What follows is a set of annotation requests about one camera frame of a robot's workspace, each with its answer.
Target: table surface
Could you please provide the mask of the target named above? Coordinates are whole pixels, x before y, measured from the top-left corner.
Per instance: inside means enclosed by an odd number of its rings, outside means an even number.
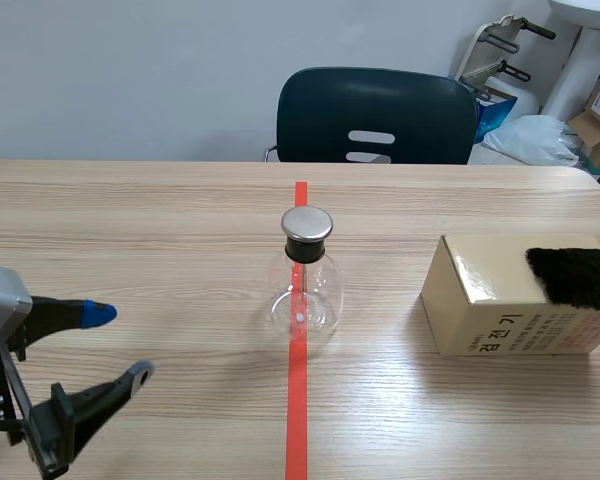
[[[334,218],[345,279],[341,323],[309,359],[309,478],[600,479],[600,348],[442,359],[418,297],[444,233],[600,240],[585,173],[0,160],[0,265],[33,294],[119,310],[30,348],[33,399],[157,367],[67,478],[284,478],[287,346],[260,306],[297,180]],[[0,434],[0,480],[36,476]]]

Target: silver lid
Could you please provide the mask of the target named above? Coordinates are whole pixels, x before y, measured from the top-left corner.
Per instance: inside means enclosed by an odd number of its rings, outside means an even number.
[[[282,216],[282,231],[297,242],[322,242],[332,230],[331,216],[316,207],[295,207]]]

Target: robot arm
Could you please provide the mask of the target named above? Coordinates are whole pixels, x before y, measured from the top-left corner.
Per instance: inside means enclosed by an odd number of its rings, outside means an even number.
[[[51,398],[32,405],[11,356],[26,360],[26,347],[53,333],[102,326],[116,316],[111,305],[31,297],[18,274],[0,267],[0,431],[13,446],[23,440],[44,480],[65,474],[87,442],[151,378],[141,361],[118,379],[68,395],[59,383]],[[15,398],[21,418],[12,402]]]

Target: white sink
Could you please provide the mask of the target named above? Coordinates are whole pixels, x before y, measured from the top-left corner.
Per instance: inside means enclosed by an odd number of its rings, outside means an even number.
[[[600,75],[600,0],[549,0],[554,12],[582,26],[542,113],[567,121],[582,112]]]
[[[549,4],[571,23],[600,30],[600,0],[549,0]]]

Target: white wall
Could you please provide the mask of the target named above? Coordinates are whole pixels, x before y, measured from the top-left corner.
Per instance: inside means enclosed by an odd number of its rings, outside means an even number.
[[[545,0],[0,0],[0,158],[259,160],[294,72],[447,75],[506,13],[546,97],[575,27]]]

